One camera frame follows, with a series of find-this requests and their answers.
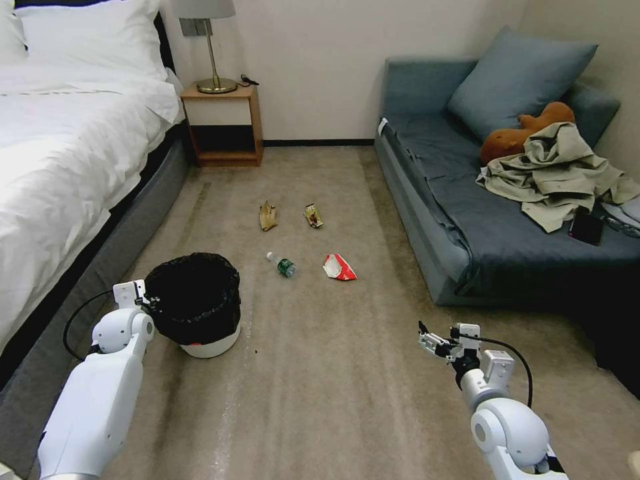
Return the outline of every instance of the carpet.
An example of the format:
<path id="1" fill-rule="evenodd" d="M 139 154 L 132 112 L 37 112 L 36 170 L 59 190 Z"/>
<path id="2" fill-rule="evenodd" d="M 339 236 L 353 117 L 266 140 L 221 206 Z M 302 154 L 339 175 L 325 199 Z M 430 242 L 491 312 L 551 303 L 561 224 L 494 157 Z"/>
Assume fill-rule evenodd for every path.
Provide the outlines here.
<path id="1" fill-rule="evenodd" d="M 278 207 L 264 233 L 258 208 Z M 315 202 L 322 228 L 303 217 Z M 492 478 L 453 370 L 417 344 L 417 321 L 514 344 L 533 408 L 571 478 L 631 478 L 640 404 L 598 369 L 578 326 L 548 313 L 435 307 L 370 147 L 270 148 L 259 169 L 194 169 L 127 279 L 194 251 L 241 276 L 242 332 L 224 355 L 156 335 L 128 439 L 103 480 Z M 294 261 L 292 279 L 265 259 Z M 358 280 L 327 278 L 340 253 Z M 511 383 L 524 400 L 526 377 Z"/>

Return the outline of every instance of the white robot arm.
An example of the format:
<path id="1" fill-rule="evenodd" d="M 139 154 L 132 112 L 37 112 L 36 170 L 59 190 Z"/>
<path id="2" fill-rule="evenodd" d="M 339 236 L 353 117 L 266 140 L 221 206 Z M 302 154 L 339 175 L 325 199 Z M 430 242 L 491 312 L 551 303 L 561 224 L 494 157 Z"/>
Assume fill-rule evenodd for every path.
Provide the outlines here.
<path id="1" fill-rule="evenodd" d="M 458 323 L 444 339 L 419 322 L 419 344 L 451 363 L 471 409 L 471 434 L 496 480 L 569 480 L 551 446 L 545 423 L 528 406 L 509 398 L 513 358 L 480 352 L 480 326 Z"/>
<path id="2" fill-rule="evenodd" d="M 113 287 L 120 306 L 93 329 L 91 353 L 71 372 L 38 448 L 40 478 L 95 480 L 124 443 L 155 331 L 138 305 L 143 280 Z"/>

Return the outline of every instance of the sofa armrest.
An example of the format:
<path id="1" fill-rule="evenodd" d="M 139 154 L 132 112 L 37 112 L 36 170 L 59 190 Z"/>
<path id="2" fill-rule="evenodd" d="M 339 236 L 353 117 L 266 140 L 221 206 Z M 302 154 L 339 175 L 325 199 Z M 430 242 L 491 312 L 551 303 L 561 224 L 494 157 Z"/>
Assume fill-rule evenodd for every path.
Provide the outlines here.
<path id="1" fill-rule="evenodd" d="M 474 59 L 388 58 L 380 117 L 444 110 L 476 62 Z"/>
<path id="2" fill-rule="evenodd" d="M 576 82 L 561 99 L 573 109 L 582 138 L 594 147 L 620 108 L 620 101 L 608 93 Z"/>

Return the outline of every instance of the plush toy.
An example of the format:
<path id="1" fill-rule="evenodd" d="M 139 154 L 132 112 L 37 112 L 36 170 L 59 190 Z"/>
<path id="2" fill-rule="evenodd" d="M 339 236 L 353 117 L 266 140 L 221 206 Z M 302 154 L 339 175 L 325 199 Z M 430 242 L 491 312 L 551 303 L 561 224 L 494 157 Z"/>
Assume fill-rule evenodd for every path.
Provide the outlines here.
<path id="1" fill-rule="evenodd" d="M 519 115 L 521 129 L 500 129 L 491 132 L 480 150 L 480 162 L 483 166 L 491 160 L 525 152 L 525 140 L 533 133 L 556 122 L 575 123 L 573 110 L 562 102 L 548 104 L 539 117 Z"/>

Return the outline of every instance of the white wall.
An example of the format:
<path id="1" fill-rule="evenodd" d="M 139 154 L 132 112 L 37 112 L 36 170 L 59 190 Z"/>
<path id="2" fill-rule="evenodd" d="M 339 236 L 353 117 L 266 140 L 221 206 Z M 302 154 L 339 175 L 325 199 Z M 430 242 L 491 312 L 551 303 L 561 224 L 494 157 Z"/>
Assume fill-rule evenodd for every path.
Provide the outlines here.
<path id="1" fill-rule="evenodd" d="M 178 76 L 211 74 L 204 37 L 163 9 Z M 390 55 L 478 55 L 527 0 L 235 0 L 213 21 L 220 74 L 260 82 L 266 139 L 373 138 Z"/>
<path id="2" fill-rule="evenodd" d="M 612 93 L 622 106 L 595 150 L 640 180 L 638 18 L 638 0 L 532 0 L 521 30 L 600 45 L 582 78 Z"/>

